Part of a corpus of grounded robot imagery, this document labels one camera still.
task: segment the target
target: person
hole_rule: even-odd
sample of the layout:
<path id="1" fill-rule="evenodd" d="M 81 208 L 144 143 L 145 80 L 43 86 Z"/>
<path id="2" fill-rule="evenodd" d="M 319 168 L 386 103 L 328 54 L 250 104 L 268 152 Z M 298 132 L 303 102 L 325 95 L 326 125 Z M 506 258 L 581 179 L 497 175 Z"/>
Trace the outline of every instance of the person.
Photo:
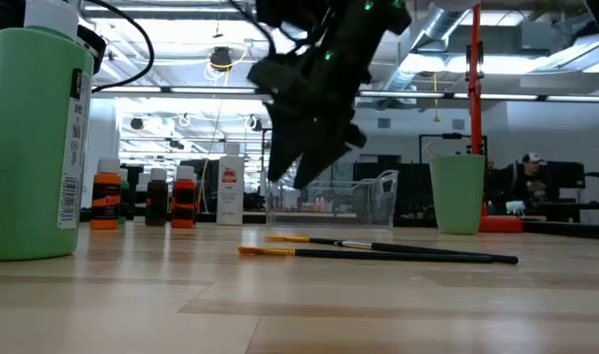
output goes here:
<path id="1" fill-rule="evenodd" d="M 517 174 L 511 191 L 514 200 L 523 201 L 527 207 L 534 207 L 548 199 L 550 183 L 540 169 L 543 162 L 535 152 L 522 158 L 523 171 Z"/>

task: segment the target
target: wooden table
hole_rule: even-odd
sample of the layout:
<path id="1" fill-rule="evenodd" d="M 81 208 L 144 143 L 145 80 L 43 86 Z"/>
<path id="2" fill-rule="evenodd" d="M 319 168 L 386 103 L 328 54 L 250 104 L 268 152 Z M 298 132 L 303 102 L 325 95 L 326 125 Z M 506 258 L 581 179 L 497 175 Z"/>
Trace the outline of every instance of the wooden table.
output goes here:
<path id="1" fill-rule="evenodd" d="M 520 264 L 238 257 L 238 245 L 269 234 L 506 253 Z M 84 224 L 74 256 L 0 263 L 0 353 L 594 354 L 599 241 Z"/>

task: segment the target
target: red label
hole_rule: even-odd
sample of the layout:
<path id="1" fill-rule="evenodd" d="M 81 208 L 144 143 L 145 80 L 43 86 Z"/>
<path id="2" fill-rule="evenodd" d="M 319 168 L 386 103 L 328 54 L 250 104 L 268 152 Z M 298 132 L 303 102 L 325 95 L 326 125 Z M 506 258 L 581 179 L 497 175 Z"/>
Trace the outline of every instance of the red label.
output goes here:
<path id="1" fill-rule="evenodd" d="M 238 183 L 236 171 L 231 168 L 226 168 L 224 172 L 222 172 L 222 183 Z"/>

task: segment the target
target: ventilation duct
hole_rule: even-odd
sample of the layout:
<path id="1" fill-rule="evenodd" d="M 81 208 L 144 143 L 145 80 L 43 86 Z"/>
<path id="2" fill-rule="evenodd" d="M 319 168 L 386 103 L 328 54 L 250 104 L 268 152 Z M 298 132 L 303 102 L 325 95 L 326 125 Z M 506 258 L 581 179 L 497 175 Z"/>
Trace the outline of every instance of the ventilation duct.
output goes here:
<path id="1" fill-rule="evenodd" d="M 417 73 L 406 70 L 405 60 L 410 52 L 418 51 L 442 52 L 448 48 L 449 36 L 463 21 L 469 9 L 477 0 L 464 1 L 459 4 L 460 10 L 453 6 L 444 9 L 435 3 L 430 4 L 428 16 L 412 24 L 402 35 L 398 45 L 398 68 L 383 83 L 381 89 L 389 91 L 402 91 L 408 88 Z M 377 109 L 386 109 L 391 100 L 378 100 Z"/>

